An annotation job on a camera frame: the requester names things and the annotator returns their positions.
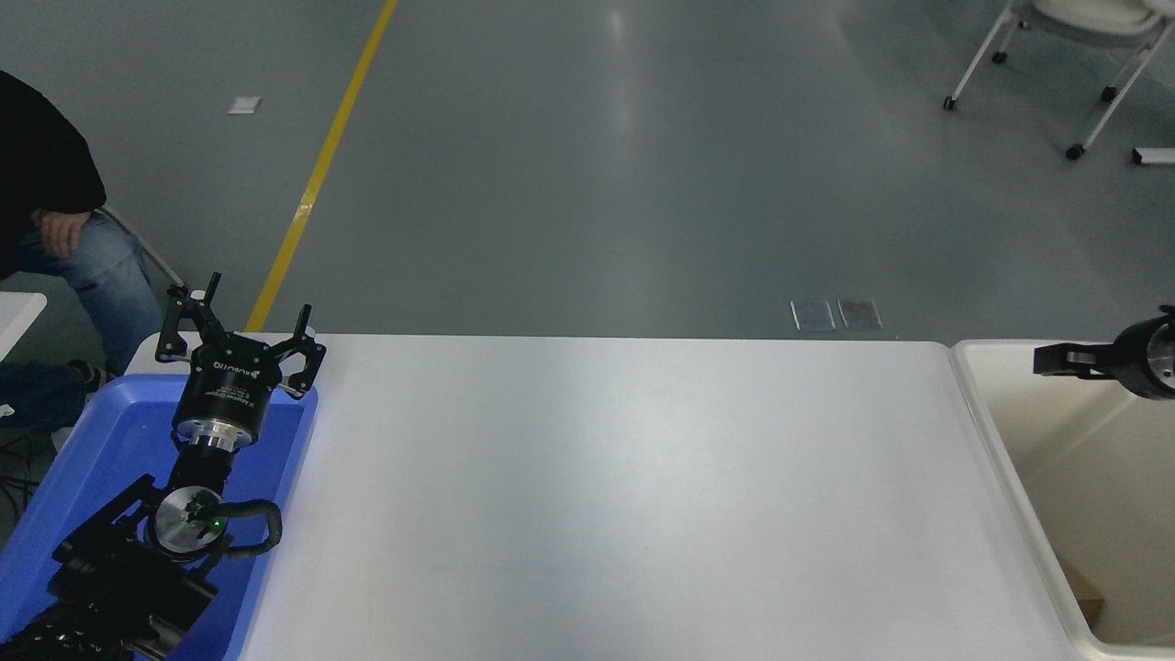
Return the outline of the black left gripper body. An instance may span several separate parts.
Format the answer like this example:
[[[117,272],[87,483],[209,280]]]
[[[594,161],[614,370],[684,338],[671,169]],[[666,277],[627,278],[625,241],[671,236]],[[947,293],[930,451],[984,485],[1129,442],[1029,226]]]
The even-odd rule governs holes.
[[[173,427],[194,434],[199,424],[216,421],[258,434],[281,375],[268,344],[230,333],[223,342],[201,344],[190,364]]]

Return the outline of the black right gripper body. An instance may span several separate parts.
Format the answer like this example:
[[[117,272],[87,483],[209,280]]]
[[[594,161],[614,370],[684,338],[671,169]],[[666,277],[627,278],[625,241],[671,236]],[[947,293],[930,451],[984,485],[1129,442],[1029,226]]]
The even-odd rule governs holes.
[[[1113,376],[1129,392],[1148,400],[1174,398],[1174,326],[1171,317],[1146,319],[1119,333],[1113,348],[1120,364]]]

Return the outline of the person's hand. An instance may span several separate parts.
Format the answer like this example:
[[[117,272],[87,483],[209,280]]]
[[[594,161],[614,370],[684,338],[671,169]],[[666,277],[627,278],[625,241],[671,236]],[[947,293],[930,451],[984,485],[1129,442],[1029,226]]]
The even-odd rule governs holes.
[[[55,213],[45,208],[35,208],[31,220],[40,232],[43,250],[54,259],[70,259],[79,250],[83,225],[90,220],[89,213]]]

